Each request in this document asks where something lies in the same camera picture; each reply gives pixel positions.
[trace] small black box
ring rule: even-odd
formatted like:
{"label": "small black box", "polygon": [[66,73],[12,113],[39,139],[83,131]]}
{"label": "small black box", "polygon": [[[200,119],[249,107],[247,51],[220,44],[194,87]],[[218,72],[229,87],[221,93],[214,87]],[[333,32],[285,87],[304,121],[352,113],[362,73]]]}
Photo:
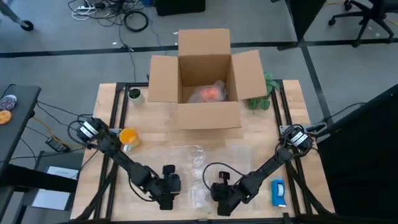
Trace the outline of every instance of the small black box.
{"label": "small black box", "polygon": [[156,0],[155,7],[159,16],[203,12],[206,0]]}

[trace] white paper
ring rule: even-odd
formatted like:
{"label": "white paper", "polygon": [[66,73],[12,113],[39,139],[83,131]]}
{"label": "white paper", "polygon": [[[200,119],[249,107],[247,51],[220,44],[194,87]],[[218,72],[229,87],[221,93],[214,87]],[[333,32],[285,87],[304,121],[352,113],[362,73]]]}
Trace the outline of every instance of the white paper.
{"label": "white paper", "polygon": [[[78,170],[74,169],[67,169],[62,167],[54,167],[50,166],[47,170],[48,174],[58,175],[61,177],[67,177],[71,179],[77,178]],[[67,206],[67,202],[69,199],[70,193],[67,192],[57,192],[54,190],[44,190],[40,189],[37,194],[36,198],[33,201],[33,207],[40,207],[40,208],[51,208],[57,210],[64,210]]]}

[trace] green plant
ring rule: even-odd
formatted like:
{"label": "green plant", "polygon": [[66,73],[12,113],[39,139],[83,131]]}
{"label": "green plant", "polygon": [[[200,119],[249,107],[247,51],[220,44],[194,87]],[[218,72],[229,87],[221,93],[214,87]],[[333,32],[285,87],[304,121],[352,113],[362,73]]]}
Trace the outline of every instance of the green plant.
{"label": "green plant", "polygon": [[264,78],[267,85],[267,95],[249,99],[248,104],[250,110],[256,110],[258,107],[260,107],[262,110],[268,110],[269,106],[271,105],[269,101],[271,92],[274,89],[279,90],[279,84],[272,79],[271,72],[264,72]]}

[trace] plastic bag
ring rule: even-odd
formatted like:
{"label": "plastic bag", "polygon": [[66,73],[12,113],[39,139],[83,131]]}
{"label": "plastic bag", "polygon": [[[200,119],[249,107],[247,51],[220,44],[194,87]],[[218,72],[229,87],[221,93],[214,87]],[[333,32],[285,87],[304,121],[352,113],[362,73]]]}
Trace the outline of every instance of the plastic bag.
{"label": "plastic bag", "polygon": [[211,103],[226,100],[225,83],[217,80],[213,85],[199,86],[192,93],[188,103]]}

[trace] black table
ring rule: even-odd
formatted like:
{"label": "black table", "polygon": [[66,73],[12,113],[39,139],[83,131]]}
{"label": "black table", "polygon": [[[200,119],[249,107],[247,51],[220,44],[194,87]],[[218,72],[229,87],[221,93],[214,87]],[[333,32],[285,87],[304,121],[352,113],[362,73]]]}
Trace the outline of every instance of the black table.
{"label": "black table", "polygon": [[[7,85],[0,85],[0,96],[6,89]],[[0,221],[14,191],[27,192],[31,187],[66,192],[76,189],[75,180],[9,164],[28,120],[34,115],[40,91],[38,86],[13,85],[5,94],[15,95],[17,105],[11,111],[10,122],[0,125]]]}

